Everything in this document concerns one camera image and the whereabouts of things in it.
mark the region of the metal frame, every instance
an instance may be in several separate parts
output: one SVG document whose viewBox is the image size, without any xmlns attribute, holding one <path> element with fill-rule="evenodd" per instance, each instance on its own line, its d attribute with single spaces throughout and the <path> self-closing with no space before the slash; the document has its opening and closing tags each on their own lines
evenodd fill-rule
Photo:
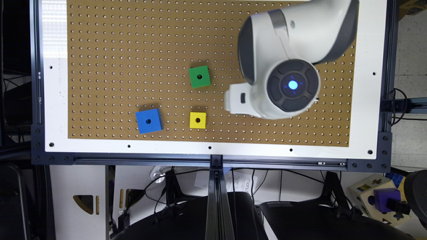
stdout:
<svg viewBox="0 0 427 240">
<path fill-rule="evenodd" d="M 211 155 L 205 240 L 234 240 L 222 155 Z"/>
<path fill-rule="evenodd" d="M 41 30 L 41 0 L 31 2 L 31 61 L 33 78 L 33 126 L 31 128 L 31 160 L 46 165 L 181 165 L 209 166 L 210 155 L 139 154 L 139 153 L 56 153 L 45 151 L 44 92 Z M 381 100 L 389 100 L 394 88 L 398 4 L 388 0 L 382 69 Z M 391 163 L 391 113 L 378 113 L 378 146 L 376 159 L 333 159 L 303 157 L 262 157 L 224 155 L 225 167 L 265 167 L 278 169 L 313 169 L 331 171 L 389 172 Z"/>
</svg>

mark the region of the yellow block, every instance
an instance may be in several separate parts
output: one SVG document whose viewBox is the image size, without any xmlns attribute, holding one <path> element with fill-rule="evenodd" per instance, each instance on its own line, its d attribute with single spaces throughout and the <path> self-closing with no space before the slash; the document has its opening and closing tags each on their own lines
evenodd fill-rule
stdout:
<svg viewBox="0 0 427 240">
<path fill-rule="evenodd" d="M 405 196 L 405 189 L 403 188 L 403 186 L 405 185 L 405 180 L 406 180 L 406 177 L 403 177 L 402 182 L 400 182 L 398 190 L 400 191 L 400 198 L 402 199 L 402 201 L 407 202 L 406 196 Z"/>
<path fill-rule="evenodd" d="M 189 113 L 189 128 L 205 129 L 206 113 Z"/>
</svg>

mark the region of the blue block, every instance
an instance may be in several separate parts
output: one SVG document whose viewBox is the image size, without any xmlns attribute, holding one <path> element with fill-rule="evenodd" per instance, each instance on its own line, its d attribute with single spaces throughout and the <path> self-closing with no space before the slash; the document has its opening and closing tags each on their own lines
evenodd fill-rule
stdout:
<svg viewBox="0 0 427 240">
<path fill-rule="evenodd" d="M 388 199 L 395 199 L 400 202 L 400 191 L 397 189 L 374 189 L 375 208 L 382 213 L 388 213 L 393 210 L 387 207 Z"/>
<path fill-rule="evenodd" d="M 135 113 L 139 134 L 151 133 L 163 129 L 159 109 L 145 110 Z"/>
</svg>

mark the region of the floor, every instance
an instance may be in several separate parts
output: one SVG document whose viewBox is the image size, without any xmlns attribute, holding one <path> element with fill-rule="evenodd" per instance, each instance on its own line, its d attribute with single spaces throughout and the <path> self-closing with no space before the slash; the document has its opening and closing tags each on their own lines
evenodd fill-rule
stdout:
<svg viewBox="0 0 427 240">
<path fill-rule="evenodd" d="M 427 97 L 427 11 L 399 22 L 395 87 L 408 98 Z M 405 115 L 427 119 L 427 115 Z M 392 128 L 392 164 L 427 168 L 427 122 L 402 120 Z"/>
</svg>

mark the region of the foam cube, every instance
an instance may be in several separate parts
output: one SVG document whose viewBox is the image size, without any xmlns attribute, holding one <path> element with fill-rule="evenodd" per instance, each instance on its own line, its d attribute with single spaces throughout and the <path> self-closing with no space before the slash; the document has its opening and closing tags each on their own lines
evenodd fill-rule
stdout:
<svg viewBox="0 0 427 240">
<path fill-rule="evenodd" d="M 139 134 L 151 133 L 163 129 L 160 110 L 151 109 L 135 113 L 138 122 Z"/>
<path fill-rule="evenodd" d="M 393 210 L 387 207 L 388 199 L 400 201 L 400 191 L 395 188 L 375 189 L 375 208 L 382 213 L 388 213 Z"/>
<path fill-rule="evenodd" d="M 189 113 L 189 128 L 205 129 L 206 113 Z"/>
<path fill-rule="evenodd" d="M 211 79 L 209 78 L 209 71 L 207 70 L 207 66 L 193 67 L 188 69 L 188 73 L 191 86 L 193 88 L 211 85 Z"/>
<path fill-rule="evenodd" d="M 383 177 L 381 174 L 375 174 L 360 182 L 357 182 L 348 187 L 348 191 L 352 194 L 355 201 L 354 205 L 359 207 L 364 215 L 369 216 L 372 219 L 387 222 L 390 226 L 397 226 L 405 223 L 411 219 L 410 215 L 404 215 L 404 218 L 397 220 L 395 217 L 396 212 L 380 212 L 375 208 L 375 193 L 377 189 L 395 189 L 394 183 L 391 179 Z"/>
</svg>

